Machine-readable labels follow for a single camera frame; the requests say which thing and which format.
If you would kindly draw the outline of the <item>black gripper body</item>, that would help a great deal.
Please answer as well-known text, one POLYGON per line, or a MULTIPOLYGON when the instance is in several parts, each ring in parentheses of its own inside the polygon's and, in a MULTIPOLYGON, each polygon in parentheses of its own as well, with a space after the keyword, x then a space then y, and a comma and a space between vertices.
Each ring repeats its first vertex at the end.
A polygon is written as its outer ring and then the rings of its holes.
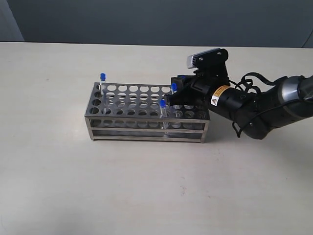
POLYGON ((247 94, 231 87, 225 62, 194 71, 191 88, 200 93, 198 101, 210 111, 234 118, 238 110, 247 104, 247 94))

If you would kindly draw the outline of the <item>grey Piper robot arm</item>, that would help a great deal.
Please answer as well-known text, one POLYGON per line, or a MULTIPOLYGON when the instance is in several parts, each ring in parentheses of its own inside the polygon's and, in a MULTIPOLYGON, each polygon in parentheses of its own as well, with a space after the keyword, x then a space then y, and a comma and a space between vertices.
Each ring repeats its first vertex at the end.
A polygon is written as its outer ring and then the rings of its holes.
POLYGON ((313 116, 313 78, 281 77, 273 82, 256 72, 233 83, 226 65, 199 68, 194 75, 172 78, 178 90, 165 96, 169 106, 208 109, 230 121, 237 136, 262 140, 273 129, 313 116))

